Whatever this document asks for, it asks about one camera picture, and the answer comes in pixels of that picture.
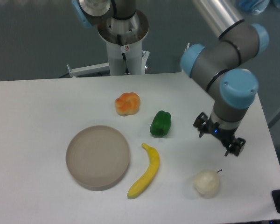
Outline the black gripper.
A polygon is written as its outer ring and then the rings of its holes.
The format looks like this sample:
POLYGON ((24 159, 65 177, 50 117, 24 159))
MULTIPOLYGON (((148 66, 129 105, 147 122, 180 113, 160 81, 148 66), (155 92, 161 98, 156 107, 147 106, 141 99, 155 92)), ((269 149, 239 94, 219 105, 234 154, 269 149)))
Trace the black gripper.
POLYGON ((204 112, 201 112, 194 121, 193 127, 199 131, 199 138, 204 134, 212 134, 220 140, 226 148, 225 156, 228 154, 239 156, 246 143, 245 139, 234 137, 239 124, 240 121, 225 121, 216 114, 211 114, 210 118, 208 118, 204 112))

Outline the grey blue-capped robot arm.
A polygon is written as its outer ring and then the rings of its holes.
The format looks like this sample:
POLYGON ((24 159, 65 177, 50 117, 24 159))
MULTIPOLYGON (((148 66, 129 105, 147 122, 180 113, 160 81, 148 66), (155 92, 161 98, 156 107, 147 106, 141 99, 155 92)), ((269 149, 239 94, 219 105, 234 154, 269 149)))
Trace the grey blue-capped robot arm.
MULTIPOLYGON (((74 0, 72 5, 82 24, 98 27, 111 75, 144 74, 142 41, 149 24, 135 1, 74 0)), ((212 49, 191 45, 181 57, 181 69, 215 101, 211 115, 201 113, 193 125, 201 135, 220 140, 227 154, 237 156, 245 140, 234 134, 259 88, 256 77, 241 64, 267 48, 268 32, 259 24, 247 24, 227 0, 196 0, 194 5, 219 44, 212 49)))

